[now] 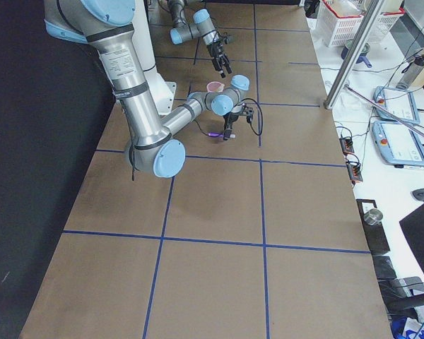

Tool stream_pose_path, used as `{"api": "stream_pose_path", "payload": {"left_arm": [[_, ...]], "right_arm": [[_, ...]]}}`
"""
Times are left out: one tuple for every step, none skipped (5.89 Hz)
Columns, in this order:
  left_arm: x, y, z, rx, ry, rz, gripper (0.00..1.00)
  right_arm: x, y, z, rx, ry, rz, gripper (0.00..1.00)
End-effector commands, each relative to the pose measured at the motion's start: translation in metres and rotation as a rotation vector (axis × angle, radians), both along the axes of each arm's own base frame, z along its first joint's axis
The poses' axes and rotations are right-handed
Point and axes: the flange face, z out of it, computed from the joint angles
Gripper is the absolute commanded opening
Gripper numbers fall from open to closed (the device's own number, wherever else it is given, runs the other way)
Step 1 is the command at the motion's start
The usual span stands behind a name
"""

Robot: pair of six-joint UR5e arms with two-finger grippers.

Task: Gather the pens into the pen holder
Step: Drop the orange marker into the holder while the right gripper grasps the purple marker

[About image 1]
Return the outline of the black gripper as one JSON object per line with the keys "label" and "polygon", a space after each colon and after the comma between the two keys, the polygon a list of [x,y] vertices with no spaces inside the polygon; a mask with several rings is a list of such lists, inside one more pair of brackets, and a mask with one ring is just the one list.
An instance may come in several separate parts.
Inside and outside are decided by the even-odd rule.
{"label": "black gripper", "polygon": [[220,74],[221,78],[226,77],[223,67],[228,72],[228,74],[232,73],[230,61],[225,53],[222,42],[217,41],[209,44],[207,46],[207,50],[211,57],[211,61],[213,62],[214,69]]}
{"label": "black gripper", "polygon": [[224,132],[223,140],[227,141],[232,138],[232,125],[239,119],[239,114],[234,112],[229,112],[224,116]]}

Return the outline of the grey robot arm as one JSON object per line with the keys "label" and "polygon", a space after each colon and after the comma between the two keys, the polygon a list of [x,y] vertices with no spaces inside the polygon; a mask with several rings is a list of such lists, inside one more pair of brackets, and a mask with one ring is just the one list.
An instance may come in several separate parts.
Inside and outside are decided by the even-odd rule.
{"label": "grey robot arm", "polygon": [[45,25],[55,38],[88,44],[99,54],[113,94],[129,126],[128,159],[133,170],[170,178],[183,167],[186,151],[173,136],[209,110],[227,117],[241,114],[249,90],[246,76],[234,75],[220,93],[195,92],[161,117],[149,85],[151,36],[142,1],[45,1]]}
{"label": "grey robot arm", "polygon": [[225,78],[227,72],[232,73],[230,60],[225,52],[224,45],[231,42],[231,36],[220,34],[213,24],[213,20],[207,9],[203,8],[194,12],[193,23],[188,23],[184,10],[188,5],[198,1],[167,1],[168,11],[172,18],[170,38],[175,45],[201,38],[206,45],[214,69]]}

